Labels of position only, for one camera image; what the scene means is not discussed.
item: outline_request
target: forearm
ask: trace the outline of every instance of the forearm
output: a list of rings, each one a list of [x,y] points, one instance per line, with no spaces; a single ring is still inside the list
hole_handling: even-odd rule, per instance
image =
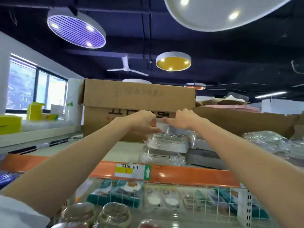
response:
[[[115,119],[24,173],[1,194],[53,216],[129,130],[126,120]]]
[[[304,174],[299,168],[206,119],[195,122],[193,129],[282,227],[302,226]]]

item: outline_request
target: ceiling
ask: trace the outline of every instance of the ceiling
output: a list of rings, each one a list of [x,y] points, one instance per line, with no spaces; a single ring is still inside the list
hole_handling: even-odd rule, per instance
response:
[[[59,38],[46,23],[49,7],[89,15],[105,30],[106,45],[86,49]],[[221,32],[185,28],[169,14],[164,0],[0,0],[1,31],[83,77],[143,78],[179,86],[201,82],[207,85],[197,92],[202,96],[287,91],[282,98],[304,101],[304,85],[293,87],[304,83],[303,26],[304,0],[292,0],[255,22]],[[157,68],[156,57],[168,51],[189,54],[191,67],[180,72]],[[149,76],[106,71],[122,68],[125,55],[131,69]],[[292,60],[303,74],[292,69]],[[264,85],[230,84],[242,82]]]

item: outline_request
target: round pendant lamp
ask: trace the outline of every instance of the round pendant lamp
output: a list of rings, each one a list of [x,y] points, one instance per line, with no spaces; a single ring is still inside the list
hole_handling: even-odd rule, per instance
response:
[[[182,52],[165,52],[157,56],[156,66],[166,71],[182,71],[191,66],[191,57]]]
[[[186,83],[184,87],[192,87],[192,88],[196,88],[196,90],[204,90],[206,88],[206,85],[204,83],[192,82],[192,83]]]
[[[239,27],[291,0],[165,0],[171,16],[192,30],[214,32]]]
[[[135,78],[124,79],[123,82],[138,82],[138,83],[152,84],[152,82],[150,81],[146,81],[143,79],[135,79]]]
[[[78,12],[75,16],[68,8],[55,8],[49,10],[47,18],[49,28],[70,43],[89,49],[105,45],[103,28],[83,13]]]

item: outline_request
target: fan blade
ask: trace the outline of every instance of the fan blade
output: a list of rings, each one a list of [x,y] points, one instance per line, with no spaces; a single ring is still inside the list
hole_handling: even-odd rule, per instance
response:
[[[139,72],[139,71],[136,71],[136,70],[130,70],[130,71],[131,71],[131,72],[134,72],[134,73],[141,74],[141,75],[149,76],[149,75],[146,74],[146,73],[142,73],[142,72]]]
[[[123,61],[124,68],[129,68],[128,57],[122,57],[121,60]]]
[[[113,69],[113,70],[107,70],[109,72],[112,72],[112,71],[123,71],[124,69]]]

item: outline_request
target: price label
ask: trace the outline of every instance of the price label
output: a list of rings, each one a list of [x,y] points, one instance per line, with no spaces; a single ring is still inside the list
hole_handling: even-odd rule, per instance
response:
[[[151,166],[140,165],[140,164],[117,163],[114,176],[143,179],[148,181],[151,178]]]

